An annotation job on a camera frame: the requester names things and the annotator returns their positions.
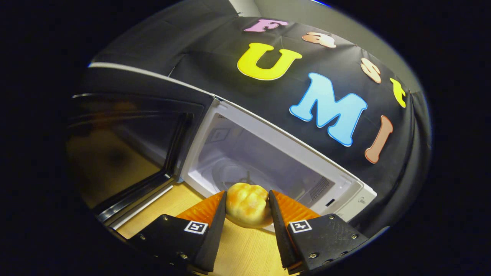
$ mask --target white wall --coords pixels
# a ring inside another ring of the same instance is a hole
[[[255,0],[255,3],[263,17],[310,25],[357,44],[380,59],[411,91],[422,90],[403,59],[388,44],[355,20],[310,0]]]
[[[229,0],[237,12],[242,12],[239,16],[261,16],[254,0]]]

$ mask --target microwave vent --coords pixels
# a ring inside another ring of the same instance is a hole
[[[310,190],[310,198],[314,201],[318,196],[322,195],[324,191],[331,185],[331,182],[325,177],[321,178],[319,182]]]

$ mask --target microwave door window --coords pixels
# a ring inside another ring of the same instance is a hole
[[[69,163],[90,209],[163,168],[177,117],[104,118],[69,127]]]
[[[237,182],[276,190],[311,206],[333,183],[240,125],[217,115],[196,170],[217,191]]]

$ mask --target foam letter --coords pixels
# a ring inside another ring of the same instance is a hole
[[[262,81],[276,80],[283,76],[290,68],[293,61],[297,58],[302,58],[297,52],[287,49],[281,49],[281,57],[276,64],[270,69],[257,67],[257,61],[264,55],[266,51],[273,50],[274,47],[268,44],[251,43],[247,50],[237,62],[237,68],[242,74]]]
[[[274,29],[279,25],[286,26],[288,22],[285,21],[277,21],[277,20],[269,20],[269,19],[259,19],[254,26],[245,29],[244,31],[254,31],[254,32],[264,32],[264,28]]]
[[[367,74],[371,79],[373,79],[376,83],[382,83],[382,79],[380,78],[380,70],[375,64],[366,58],[361,58],[361,69]]]
[[[365,151],[366,159],[373,164],[379,161],[380,152],[382,151],[385,142],[387,142],[389,134],[394,130],[392,122],[390,122],[389,118],[385,115],[382,115],[380,121],[382,122],[382,125],[380,126],[379,134],[377,134],[372,146]]]
[[[308,42],[321,44],[324,47],[336,48],[334,38],[323,33],[308,32],[307,35],[302,36],[302,39]]]
[[[312,108],[317,103],[317,127],[321,128],[334,118],[336,123],[327,129],[327,133],[343,146],[353,143],[352,135],[367,103],[358,95],[350,93],[339,101],[335,100],[334,89],[330,79],[317,73],[309,73],[310,86],[300,103],[290,107],[290,113],[309,122],[312,120]]]
[[[393,78],[390,78],[390,81],[394,84],[394,96],[396,97],[396,100],[397,102],[403,107],[403,108],[406,108],[406,103],[404,102],[404,100],[402,99],[402,96],[406,95],[406,93],[404,92],[404,90],[402,89],[402,86],[401,84],[396,81],[395,79]]]

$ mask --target peach letter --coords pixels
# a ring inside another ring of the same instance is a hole
[[[366,159],[373,164],[379,161],[380,152],[382,151],[385,142],[387,142],[389,134],[394,130],[392,123],[385,115],[382,115],[380,121],[382,122],[382,125],[380,126],[379,134],[377,134],[377,138],[373,141],[372,146],[365,151]]]
[[[373,79],[376,83],[382,83],[382,79],[380,78],[380,70],[375,64],[366,58],[361,58],[361,69],[367,74],[371,79]]]
[[[302,36],[302,39],[308,42],[321,44],[324,47],[336,48],[334,38],[328,36],[327,34],[308,32],[307,35]]]

